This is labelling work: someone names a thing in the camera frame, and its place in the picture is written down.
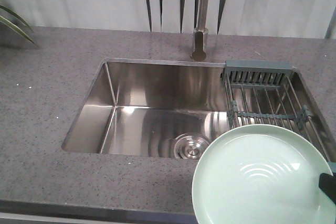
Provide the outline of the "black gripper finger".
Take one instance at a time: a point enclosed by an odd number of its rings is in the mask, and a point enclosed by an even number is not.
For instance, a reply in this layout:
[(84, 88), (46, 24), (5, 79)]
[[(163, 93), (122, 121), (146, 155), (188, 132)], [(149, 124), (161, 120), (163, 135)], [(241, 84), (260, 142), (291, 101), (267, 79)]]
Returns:
[(326, 173), (321, 173), (319, 175), (319, 188), (334, 204), (336, 204), (335, 185), (335, 176)]

